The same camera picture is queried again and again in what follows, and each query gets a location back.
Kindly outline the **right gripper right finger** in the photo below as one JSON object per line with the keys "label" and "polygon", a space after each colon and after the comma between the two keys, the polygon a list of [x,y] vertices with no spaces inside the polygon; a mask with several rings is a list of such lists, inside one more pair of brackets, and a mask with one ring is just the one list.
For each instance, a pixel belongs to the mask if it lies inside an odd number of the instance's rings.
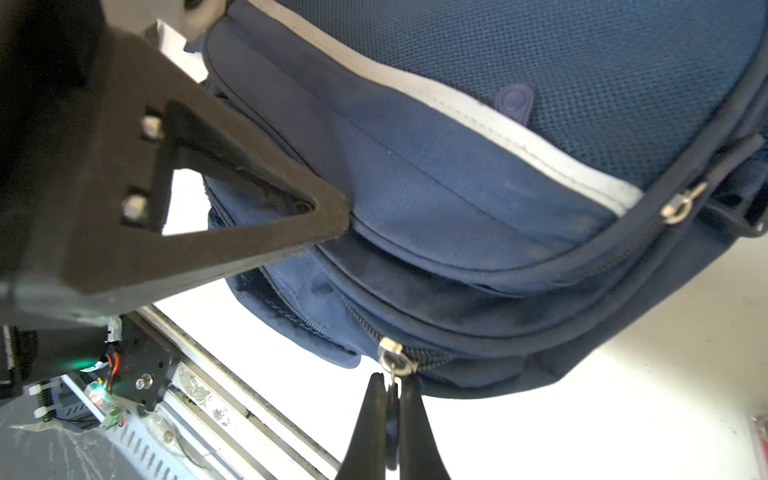
{"label": "right gripper right finger", "polygon": [[450,480],[421,396],[412,376],[401,379],[398,459],[403,480]]}

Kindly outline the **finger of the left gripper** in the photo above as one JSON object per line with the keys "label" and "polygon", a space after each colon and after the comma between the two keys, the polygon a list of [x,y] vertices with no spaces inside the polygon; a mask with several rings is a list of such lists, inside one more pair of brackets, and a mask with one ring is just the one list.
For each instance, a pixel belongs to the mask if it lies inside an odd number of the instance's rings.
{"label": "finger of the left gripper", "polygon": [[[83,293],[168,297],[342,235],[344,196],[218,93],[159,54],[97,64],[83,201]],[[165,234],[179,170],[203,178],[211,224]]]}

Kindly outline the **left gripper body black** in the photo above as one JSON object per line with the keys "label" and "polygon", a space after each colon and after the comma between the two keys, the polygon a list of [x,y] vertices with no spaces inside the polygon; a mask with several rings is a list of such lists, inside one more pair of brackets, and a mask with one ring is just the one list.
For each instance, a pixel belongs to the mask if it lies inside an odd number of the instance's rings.
{"label": "left gripper body black", "polygon": [[88,83],[108,27],[159,44],[138,1],[4,1],[1,4],[1,321],[52,327],[19,304],[22,257],[45,190],[65,169],[43,146],[44,109]]}

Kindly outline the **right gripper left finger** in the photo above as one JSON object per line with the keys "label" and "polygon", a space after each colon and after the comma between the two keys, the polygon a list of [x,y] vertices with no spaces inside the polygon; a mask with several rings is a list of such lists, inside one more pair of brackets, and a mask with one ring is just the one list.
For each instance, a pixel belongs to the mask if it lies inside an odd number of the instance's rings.
{"label": "right gripper left finger", "polygon": [[370,376],[350,444],[336,480],[384,480],[386,477],[387,391],[380,373]]}

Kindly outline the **navy blue student backpack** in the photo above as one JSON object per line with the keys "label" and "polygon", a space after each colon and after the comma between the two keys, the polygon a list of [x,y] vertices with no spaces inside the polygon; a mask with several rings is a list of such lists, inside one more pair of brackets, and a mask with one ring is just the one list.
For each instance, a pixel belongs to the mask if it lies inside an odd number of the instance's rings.
{"label": "navy blue student backpack", "polygon": [[767,217],[763,1],[233,1],[200,51],[350,204],[234,297],[429,396],[557,382]]}

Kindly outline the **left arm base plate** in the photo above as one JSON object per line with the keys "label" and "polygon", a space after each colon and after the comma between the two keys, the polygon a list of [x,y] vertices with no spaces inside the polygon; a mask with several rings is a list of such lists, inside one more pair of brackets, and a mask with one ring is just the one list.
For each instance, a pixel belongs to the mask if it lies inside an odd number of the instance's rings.
{"label": "left arm base plate", "polygon": [[113,350],[120,361],[111,394],[117,400],[153,412],[170,384],[180,351],[151,327],[128,322]]}

